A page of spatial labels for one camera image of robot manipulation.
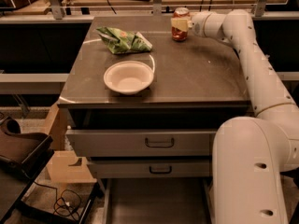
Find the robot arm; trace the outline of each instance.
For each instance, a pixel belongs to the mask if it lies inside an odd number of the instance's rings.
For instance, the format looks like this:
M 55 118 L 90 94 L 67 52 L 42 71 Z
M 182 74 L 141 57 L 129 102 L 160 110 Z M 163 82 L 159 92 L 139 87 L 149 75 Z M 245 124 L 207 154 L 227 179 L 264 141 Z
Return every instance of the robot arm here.
M 217 131 L 213 189 L 217 224 L 287 224 L 280 172 L 298 167 L 299 110 L 256 41 L 250 14 L 202 12 L 192 30 L 238 53 L 256 118 Z

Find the cabinet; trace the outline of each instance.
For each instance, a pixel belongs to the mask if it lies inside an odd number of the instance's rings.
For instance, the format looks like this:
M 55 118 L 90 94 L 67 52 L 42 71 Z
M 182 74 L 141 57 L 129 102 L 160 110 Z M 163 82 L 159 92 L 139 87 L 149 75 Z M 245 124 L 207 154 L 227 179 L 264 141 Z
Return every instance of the cabinet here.
M 139 31 L 153 49 L 113 55 L 98 26 Z M 210 223 L 203 184 L 214 135 L 250 102 L 233 50 L 192 34 L 178 43 L 170 30 L 169 16 L 95 18 L 60 95 L 71 146 L 107 180 L 103 223 Z M 106 69 L 132 59 L 155 61 L 153 83 L 136 95 L 110 91 Z

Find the brown chair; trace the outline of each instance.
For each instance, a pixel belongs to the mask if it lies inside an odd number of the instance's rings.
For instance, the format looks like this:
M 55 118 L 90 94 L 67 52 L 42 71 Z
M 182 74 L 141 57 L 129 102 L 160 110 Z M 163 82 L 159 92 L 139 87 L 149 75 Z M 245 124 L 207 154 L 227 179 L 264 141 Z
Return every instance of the brown chair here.
M 0 123 L 0 165 L 18 169 L 30 177 L 51 142 L 52 138 L 44 133 L 21 133 L 19 123 L 6 117 Z

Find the black cable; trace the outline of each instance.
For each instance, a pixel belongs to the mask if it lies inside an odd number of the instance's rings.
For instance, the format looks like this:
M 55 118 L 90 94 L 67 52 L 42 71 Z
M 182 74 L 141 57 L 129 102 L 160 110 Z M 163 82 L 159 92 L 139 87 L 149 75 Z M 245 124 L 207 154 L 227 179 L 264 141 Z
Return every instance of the black cable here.
M 109 0 L 107 0 L 107 3 L 110 6 L 110 8 L 112 9 L 112 11 L 114 12 L 114 14 L 116 14 L 116 11 L 114 10 L 113 6 L 110 4 Z
M 212 2 L 213 2 L 213 0 L 209 0 L 209 6 L 208 6 L 208 10 L 210 10 L 210 9 L 211 9 L 211 7 L 212 7 Z
M 79 220 L 80 215 L 78 213 L 78 209 L 80 208 L 80 206 L 82 204 L 82 200 L 81 200 L 81 197 L 75 191 L 70 190 L 70 189 L 65 189 L 62 192 L 60 198 L 58 198 L 58 189 L 57 188 L 48 186 L 48 185 L 44 185 L 44 184 L 39 184 L 39 183 L 36 183 L 35 181 L 34 181 L 34 183 L 43 188 L 55 189 L 55 194 L 56 194 L 55 200 L 56 201 L 53 206 L 53 209 L 54 209 L 53 214 L 57 214 L 61 217 L 72 217 L 75 221 Z M 64 194 L 68 191 L 75 194 L 75 196 L 78 198 L 78 204 L 76 206 L 71 206 L 66 203 Z M 61 210 L 66 210 L 67 214 L 63 214 Z
M 78 197 L 78 204 L 74 207 L 71 205 L 68 205 L 65 201 L 64 194 L 68 191 L 75 194 Z M 56 203 L 54 204 L 54 207 L 53 207 L 54 208 L 53 213 L 58 214 L 61 217 L 72 217 L 75 221 L 78 221 L 79 217 L 80 217 L 80 215 L 78 213 L 78 209 L 79 209 L 81 203 L 82 203 L 82 200 L 81 200 L 80 196 L 76 194 L 75 191 L 66 189 L 62 192 L 61 197 L 56 200 Z M 66 210 L 67 214 L 63 214 L 61 212 L 61 209 Z
M 44 185 L 44 184 L 40 184 L 40 183 L 36 183 L 35 181 L 34 181 L 34 183 L 36 184 L 36 185 L 38 185 L 38 186 L 40 186 L 40 187 L 43 187 L 43 188 L 48 188 L 48 189 L 55 189 L 55 194 L 56 194 L 56 198 L 55 198 L 55 200 L 57 200 L 57 198 L 58 198 L 58 190 L 57 190 L 57 188 L 55 188 L 55 187 L 52 187 L 52 186 L 48 186 L 48 185 Z
M 202 0 L 201 3 L 200 3 L 199 11 L 202 11 L 203 4 L 204 4 L 204 0 Z

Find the white drawer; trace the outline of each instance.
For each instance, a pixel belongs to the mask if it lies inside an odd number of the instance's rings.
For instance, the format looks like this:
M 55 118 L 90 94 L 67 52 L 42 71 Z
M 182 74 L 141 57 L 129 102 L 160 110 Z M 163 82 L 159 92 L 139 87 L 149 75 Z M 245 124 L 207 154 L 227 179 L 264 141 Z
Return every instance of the white drawer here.
M 94 178 L 211 176 L 211 159 L 97 160 L 89 161 Z
M 216 131 L 198 130 L 68 130 L 78 156 L 148 157 L 211 154 Z

